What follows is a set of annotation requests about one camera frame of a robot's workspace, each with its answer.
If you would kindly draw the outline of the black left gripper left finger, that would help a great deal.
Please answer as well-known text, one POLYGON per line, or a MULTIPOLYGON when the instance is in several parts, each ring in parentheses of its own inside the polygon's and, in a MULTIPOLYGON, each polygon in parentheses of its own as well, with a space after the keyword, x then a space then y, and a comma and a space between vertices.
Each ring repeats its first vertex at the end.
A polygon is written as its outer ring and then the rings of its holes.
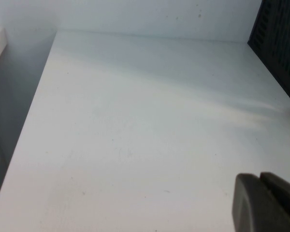
POLYGON ((232 218, 236 232, 290 232, 290 215, 254 174, 236 176, 232 218))

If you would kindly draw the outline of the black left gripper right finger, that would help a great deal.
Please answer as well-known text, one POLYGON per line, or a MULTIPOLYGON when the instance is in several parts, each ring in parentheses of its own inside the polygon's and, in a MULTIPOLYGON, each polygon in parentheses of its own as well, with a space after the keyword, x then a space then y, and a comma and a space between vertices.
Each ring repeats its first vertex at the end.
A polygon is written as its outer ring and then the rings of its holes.
POLYGON ((270 172, 261 173, 260 180, 271 191, 282 208, 290 215, 290 183, 270 172))

